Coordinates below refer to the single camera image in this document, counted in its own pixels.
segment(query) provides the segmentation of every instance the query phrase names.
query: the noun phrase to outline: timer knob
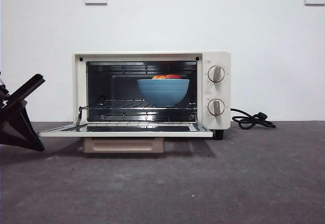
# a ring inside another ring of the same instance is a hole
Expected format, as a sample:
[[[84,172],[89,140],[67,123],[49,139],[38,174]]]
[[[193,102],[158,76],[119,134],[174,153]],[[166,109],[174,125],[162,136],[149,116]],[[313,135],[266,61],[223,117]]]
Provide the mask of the timer knob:
[[[209,69],[208,77],[214,83],[221,82],[224,79],[224,69],[219,66],[214,66]]]
[[[208,104],[208,110],[211,115],[219,116],[224,112],[224,103],[221,100],[211,100]]]

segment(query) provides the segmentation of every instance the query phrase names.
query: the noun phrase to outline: black power cord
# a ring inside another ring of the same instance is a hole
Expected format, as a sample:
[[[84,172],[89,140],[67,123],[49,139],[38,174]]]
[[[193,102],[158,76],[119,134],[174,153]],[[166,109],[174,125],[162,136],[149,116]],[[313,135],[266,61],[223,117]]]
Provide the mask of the black power cord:
[[[266,126],[266,127],[276,127],[273,123],[270,121],[266,121],[268,116],[262,112],[259,112],[258,114],[255,114],[253,116],[249,115],[248,113],[231,108],[231,111],[237,111],[239,113],[242,113],[246,116],[234,116],[233,120],[238,123],[239,127],[244,130],[251,129],[256,124]]]

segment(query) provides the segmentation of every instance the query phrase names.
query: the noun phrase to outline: toaster oven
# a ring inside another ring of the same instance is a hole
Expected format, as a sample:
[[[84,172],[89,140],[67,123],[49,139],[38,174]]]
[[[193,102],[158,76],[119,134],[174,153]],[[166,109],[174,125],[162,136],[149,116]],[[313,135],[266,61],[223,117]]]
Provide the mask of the toaster oven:
[[[189,80],[174,107],[155,107],[139,91],[138,79],[162,74]],[[76,53],[74,122],[38,136],[81,137],[91,145],[86,152],[133,152],[136,142],[135,152],[155,151],[155,145],[161,152],[164,137],[222,139],[231,122],[230,87],[227,51]]]

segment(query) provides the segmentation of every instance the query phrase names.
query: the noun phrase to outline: oven door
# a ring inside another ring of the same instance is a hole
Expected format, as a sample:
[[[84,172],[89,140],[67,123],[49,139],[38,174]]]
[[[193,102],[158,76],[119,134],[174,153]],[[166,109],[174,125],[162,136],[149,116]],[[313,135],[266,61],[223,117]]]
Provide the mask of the oven door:
[[[212,137],[200,123],[87,123],[38,132],[39,137]]]

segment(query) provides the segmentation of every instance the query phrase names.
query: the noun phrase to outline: red food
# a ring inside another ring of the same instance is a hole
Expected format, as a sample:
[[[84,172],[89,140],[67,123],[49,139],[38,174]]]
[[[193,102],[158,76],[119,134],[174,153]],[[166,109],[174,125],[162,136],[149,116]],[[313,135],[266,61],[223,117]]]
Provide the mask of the red food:
[[[177,75],[177,74],[167,74],[167,75],[156,75],[153,76],[152,79],[182,79],[181,76]]]

